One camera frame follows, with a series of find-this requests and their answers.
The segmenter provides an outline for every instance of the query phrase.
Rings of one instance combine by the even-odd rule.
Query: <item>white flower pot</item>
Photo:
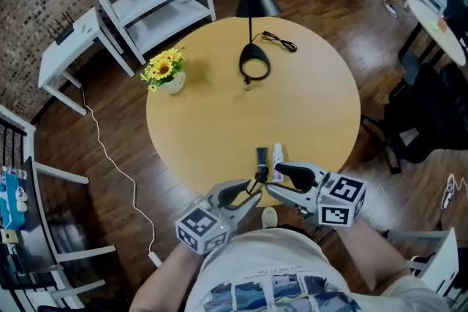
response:
[[[177,94],[184,87],[185,72],[179,72],[172,81],[161,85],[161,88],[168,94]]]

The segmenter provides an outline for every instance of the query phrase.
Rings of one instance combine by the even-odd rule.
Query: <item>wooden floor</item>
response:
[[[380,118],[388,93],[401,79],[402,68],[396,54],[416,21],[401,10],[402,17],[392,18],[383,7],[384,0],[276,1],[282,9],[280,17],[311,29],[336,48],[354,75],[362,112]],[[236,2],[214,0],[218,19],[233,16]],[[424,40],[418,41],[418,47],[423,46]],[[127,60],[139,66],[131,54],[127,54]],[[196,195],[166,168],[151,144],[146,126],[147,90],[139,77],[130,79],[105,51],[98,53],[80,73],[86,102],[99,120],[102,141],[120,168],[136,180],[137,205],[154,221],[157,238],[153,250],[164,259],[176,244],[172,215]],[[81,92],[76,88],[70,87],[66,92],[80,100]],[[37,126],[38,161],[90,178],[87,187],[42,179],[50,220],[59,228],[59,245],[68,249],[115,245],[116,255],[93,261],[97,274],[94,277],[103,277],[109,283],[108,290],[123,289],[131,297],[154,271],[147,256],[151,225],[132,208],[132,183],[105,158],[90,114],[81,117],[54,102]],[[364,217],[382,230],[433,229],[439,219],[445,181],[451,172],[457,179],[466,174],[468,153],[435,151],[422,164],[405,163],[402,174],[391,175],[383,156],[366,164],[361,162],[368,147],[369,136],[360,130],[343,169],[369,182]],[[467,203],[464,191],[460,191],[442,218],[444,227],[456,228],[461,241],[468,240],[464,224]],[[279,211],[280,224],[300,224],[293,211]],[[259,213],[249,219],[244,231],[259,227]],[[313,235],[320,239],[325,233],[326,230]],[[410,254],[418,247],[399,248]],[[365,292],[366,287],[335,234],[327,238],[323,249],[331,264],[343,272],[351,290]],[[88,272],[83,263],[69,267],[77,274]]]

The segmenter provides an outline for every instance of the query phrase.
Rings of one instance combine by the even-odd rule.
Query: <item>black desk lamp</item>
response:
[[[235,15],[241,18],[249,18],[249,44],[244,47],[241,53],[241,58],[239,60],[239,69],[242,75],[245,77],[245,83],[249,84],[250,80],[260,81],[270,74],[271,65],[266,54],[262,51],[260,47],[253,44],[252,40],[252,18],[257,17],[267,17],[267,16],[277,16],[281,10],[274,0],[240,0]],[[252,59],[259,59],[265,63],[267,66],[267,72],[260,77],[250,77],[248,76],[243,69],[243,65]]]

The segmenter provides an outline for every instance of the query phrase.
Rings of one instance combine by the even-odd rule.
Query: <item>person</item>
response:
[[[178,311],[200,263],[185,311],[449,311],[443,298],[414,277],[401,254],[362,218],[336,231],[379,296],[352,293],[314,241],[274,227],[234,237],[203,263],[201,255],[179,243],[138,290],[130,312]]]

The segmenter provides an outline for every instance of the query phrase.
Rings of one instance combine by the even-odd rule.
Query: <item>yellow table top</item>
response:
[[[355,144],[361,104],[343,58],[296,23],[252,19],[253,35],[264,30],[294,42],[298,51],[289,53],[259,36],[254,42],[269,58],[271,74],[253,81],[250,91],[238,68],[249,41],[248,19],[227,18],[178,44],[186,59],[181,92],[148,93],[146,116],[156,152],[187,188],[202,195],[216,183],[253,180],[256,147],[268,148],[271,180],[274,143],[282,144],[285,161],[311,162],[331,172],[342,167]],[[289,179],[285,184],[291,186]],[[275,204],[263,192],[260,206]]]

